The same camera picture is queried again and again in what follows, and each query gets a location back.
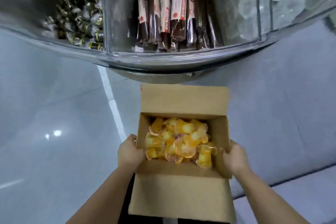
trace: left hand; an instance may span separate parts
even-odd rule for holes
[[[118,167],[126,168],[135,172],[142,161],[145,159],[145,153],[142,149],[137,149],[135,145],[136,135],[131,134],[120,146],[118,150]]]

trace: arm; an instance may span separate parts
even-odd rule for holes
[[[230,153],[223,153],[224,163],[241,184],[257,222],[259,224],[309,224],[251,171],[245,149],[234,141],[231,143]]]
[[[128,184],[145,158],[130,135],[119,147],[118,167],[66,224],[117,224]]]

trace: right hand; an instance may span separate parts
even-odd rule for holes
[[[223,161],[227,169],[237,179],[251,171],[245,148],[233,140],[231,140],[230,152],[223,152]]]

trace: hand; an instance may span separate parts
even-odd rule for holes
[[[231,140],[230,152],[228,154],[223,152],[223,160],[227,169],[237,179],[240,179],[246,172],[251,171],[246,150],[233,140]]]
[[[137,149],[135,145],[136,135],[131,134],[120,146],[118,150],[118,167],[126,168],[135,172],[142,161],[145,159],[145,153],[142,149]]]

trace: open cardboard box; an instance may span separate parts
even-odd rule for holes
[[[228,150],[228,103],[226,87],[142,84],[137,147],[145,149],[150,118],[178,117],[204,120],[209,126],[211,141],[218,149]],[[220,151],[213,157],[212,169],[159,159],[144,161],[135,176],[128,212],[235,223],[231,177]]]

